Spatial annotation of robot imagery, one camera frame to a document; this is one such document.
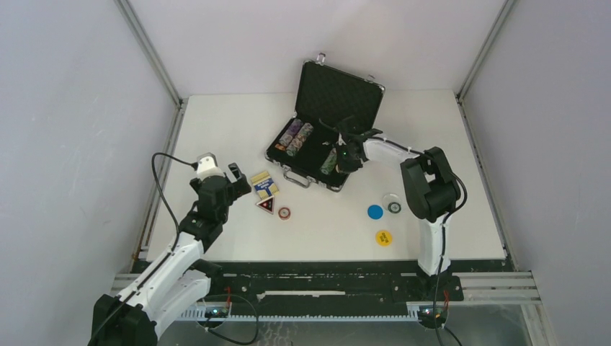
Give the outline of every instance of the triangle dealer button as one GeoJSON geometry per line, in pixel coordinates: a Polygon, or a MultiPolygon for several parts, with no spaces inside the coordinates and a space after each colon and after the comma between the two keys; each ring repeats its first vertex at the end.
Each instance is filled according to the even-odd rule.
{"type": "Polygon", "coordinates": [[[257,207],[273,215],[274,214],[274,196],[265,198],[261,202],[258,202],[257,207]]]}

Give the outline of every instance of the white table surface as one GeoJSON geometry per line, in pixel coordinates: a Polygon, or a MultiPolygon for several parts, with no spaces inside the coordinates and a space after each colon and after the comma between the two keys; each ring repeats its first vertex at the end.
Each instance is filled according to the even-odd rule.
{"type": "MultiPolygon", "coordinates": [[[[419,253],[418,219],[404,199],[399,167],[366,163],[351,174],[339,193],[318,185],[303,189],[282,177],[280,167],[264,152],[292,116],[295,94],[202,95],[189,98],[174,155],[187,161],[212,152],[227,173],[236,162],[250,177],[267,170],[280,189],[276,212],[288,206],[291,218],[281,221],[255,206],[253,192],[237,200],[223,233],[204,254],[216,261],[370,261],[415,260],[419,253]],[[401,196],[403,211],[385,211],[380,220],[367,208],[381,204],[387,192],[401,196]],[[379,230],[393,242],[381,247],[379,230]]],[[[499,233],[483,189],[468,137],[450,90],[390,91],[384,96],[375,127],[389,139],[424,150],[439,146],[468,189],[467,205],[452,217],[447,234],[451,259],[504,258],[499,233]]],[[[189,186],[193,170],[172,164],[166,198],[181,220],[197,198],[189,186]]],[[[164,206],[153,227],[147,260],[153,260],[173,237],[175,227],[164,206]]]]}

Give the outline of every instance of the poker chip stack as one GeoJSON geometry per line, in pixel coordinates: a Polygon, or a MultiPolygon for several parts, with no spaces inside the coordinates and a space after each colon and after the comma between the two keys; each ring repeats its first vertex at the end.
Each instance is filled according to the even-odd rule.
{"type": "Polygon", "coordinates": [[[280,137],[278,144],[276,144],[276,148],[280,150],[286,150],[286,147],[290,144],[295,135],[299,132],[301,126],[303,126],[303,121],[299,119],[294,119],[293,122],[289,125],[288,129],[284,132],[284,134],[282,134],[282,137],[280,137]]]}
{"type": "Polygon", "coordinates": [[[314,131],[314,127],[312,126],[312,124],[310,123],[303,124],[303,127],[301,128],[301,130],[299,130],[297,135],[295,135],[293,140],[290,142],[290,144],[286,148],[286,152],[288,156],[297,155],[297,152],[303,146],[303,142],[305,142],[306,139],[308,139],[308,136],[312,134],[312,131],[314,131]]]}
{"type": "Polygon", "coordinates": [[[337,152],[333,148],[321,166],[321,173],[325,175],[331,174],[333,169],[335,169],[335,163],[337,163],[337,152]]]}

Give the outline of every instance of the blue poker chip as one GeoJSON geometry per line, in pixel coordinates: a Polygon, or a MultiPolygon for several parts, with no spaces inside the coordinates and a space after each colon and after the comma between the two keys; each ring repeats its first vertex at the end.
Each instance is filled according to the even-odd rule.
{"type": "Polygon", "coordinates": [[[367,215],[369,215],[370,218],[374,219],[374,220],[378,220],[380,218],[382,218],[382,215],[384,214],[384,210],[382,209],[382,207],[380,207],[379,205],[371,205],[368,209],[367,209],[367,215]]]}

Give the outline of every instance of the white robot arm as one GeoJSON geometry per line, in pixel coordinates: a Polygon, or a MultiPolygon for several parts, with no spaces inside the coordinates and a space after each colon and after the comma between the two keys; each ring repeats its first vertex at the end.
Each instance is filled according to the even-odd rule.
{"type": "Polygon", "coordinates": [[[190,185],[198,199],[180,222],[178,238],[117,296],[98,299],[89,345],[156,345],[166,328],[210,291],[210,276],[219,266],[201,256],[222,232],[229,206],[251,186],[235,164],[229,165],[236,178],[231,182],[212,154],[193,167],[197,177],[190,185]]]}
{"type": "Polygon", "coordinates": [[[342,136],[340,133],[337,169],[354,172],[366,161],[400,168],[407,203],[411,212],[420,219],[418,265],[428,276],[444,272],[450,266],[450,259],[445,254],[445,231],[460,198],[455,175],[441,149],[412,151],[373,136],[379,133],[377,130],[364,136],[342,136]]]}

